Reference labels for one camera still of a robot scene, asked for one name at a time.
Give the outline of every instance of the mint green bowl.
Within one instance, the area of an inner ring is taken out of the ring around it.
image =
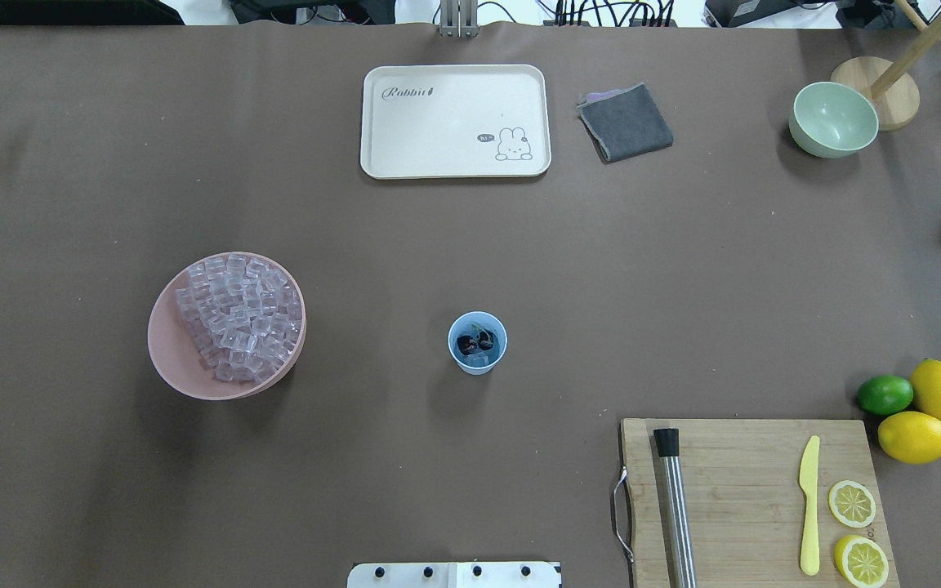
[[[810,83],[794,98],[791,136],[817,157],[851,155],[877,137],[877,111],[866,96],[843,83]]]

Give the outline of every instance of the green lime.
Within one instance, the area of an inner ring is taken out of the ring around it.
[[[859,387],[858,402],[859,408],[887,417],[901,412],[914,402],[914,387],[904,377],[871,377]]]

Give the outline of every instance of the pink bowl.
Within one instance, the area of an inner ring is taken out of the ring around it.
[[[285,274],[285,278],[290,279],[292,285],[296,287],[296,293],[300,297],[300,319],[303,328],[300,336],[296,340],[296,349],[292,356],[285,361],[285,364],[262,383],[256,382],[221,382],[213,376],[213,370],[202,364],[202,357],[198,354],[198,347],[194,346],[194,340],[187,332],[184,324],[184,318],[180,316],[180,308],[176,305],[175,291],[179,287],[187,286],[186,268],[180,271],[171,282],[158,295],[158,300],[154,302],[153,309],[150,310],[150,320],[147,321],[147,351],[150,353],[150,361],[157,369],[158,375],[162,377],[169,385],[191,398],[197,399],[240,399],[251,397],[262,390],[268,390],[277,380],[285,376],[296,363],[296,358],[300,357],[300,351],[303,350],[303,341],[307,336],[307,311],[303,306],[303,293],[300,286],[292,279],[292,275],[285,271],[277,261],[269,260],[268,257],[257,253],[247,253],[245,251],[231,251],[229,253],[217,253],[217,256],[231,256],[233,253],[243,254],[243,256],[259,257],[266,263],[273,265]],[[197,263],[204,263],[209,257],[198,260]]]

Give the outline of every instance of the stainless steel muddler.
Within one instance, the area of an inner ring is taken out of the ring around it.
[[[692,561],[692,538],[688,532],[688,511],[685,507],[685,486],[680,477],[680,443],[677,429],[656,429],[656,449],[663,462],[666,501],[663,521],[670,541],[670,555],[675,569],[675,588],[695,588],[695,562]]]

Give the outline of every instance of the gray cloth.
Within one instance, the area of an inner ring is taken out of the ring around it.
[[[578,106],[605,161],[619,161],[673,145],[673,135],[643,83],[587,94]]]

